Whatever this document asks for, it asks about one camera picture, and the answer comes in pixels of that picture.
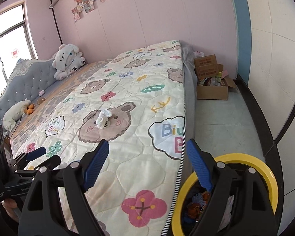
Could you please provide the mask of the person's left hand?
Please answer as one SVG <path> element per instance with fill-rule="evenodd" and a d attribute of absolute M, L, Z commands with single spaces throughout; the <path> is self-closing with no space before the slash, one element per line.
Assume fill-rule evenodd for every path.
<path fill-rule="evenodd" d="M 3 205 L 9 217 L 18 223 L 19 216 L 17 213 L 15 213 L 15 211 L 18 210 L 16 201 L 13 199 L 6 199 L 2 201 L 1 204 Z"/>

